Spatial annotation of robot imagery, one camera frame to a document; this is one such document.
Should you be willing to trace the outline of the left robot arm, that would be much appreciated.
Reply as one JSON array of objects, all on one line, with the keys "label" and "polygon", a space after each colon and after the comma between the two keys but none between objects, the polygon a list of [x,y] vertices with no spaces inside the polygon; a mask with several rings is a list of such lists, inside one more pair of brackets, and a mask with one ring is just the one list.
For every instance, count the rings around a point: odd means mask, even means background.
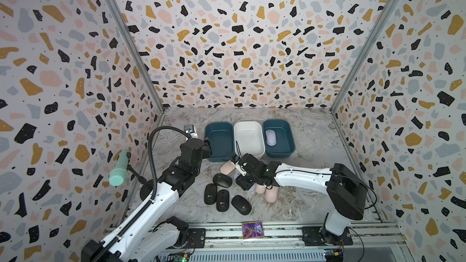
[{"label": "left robot arm", "polygon": [[101,241],[89,241],[81,251],[81,261],[150,262],[169,247],[184,246],[189,226],[176,217],[149,231],[194,184],[202,161],[212,154],[208,139],[187,139],[180,150],[181,155],[162,173],[143,203]]}]

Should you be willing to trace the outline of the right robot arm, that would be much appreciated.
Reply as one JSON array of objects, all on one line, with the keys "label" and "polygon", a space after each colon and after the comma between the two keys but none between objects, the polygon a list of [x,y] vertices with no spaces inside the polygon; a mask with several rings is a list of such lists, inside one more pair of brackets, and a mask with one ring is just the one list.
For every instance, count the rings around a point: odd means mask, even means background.
[{"label": "right robot arm", "polygon": [[345,165],[311,169],[291,166],[278,161],[264,163],[251,154],[235,155],[231,160],[240,175],[236,183],[243,190],[253,184],[265,189],[295,187],[313,190],[329,196],[334,208],[327,214],[320,233],[340,238],[353,221],[364,217],[368,186]]}]

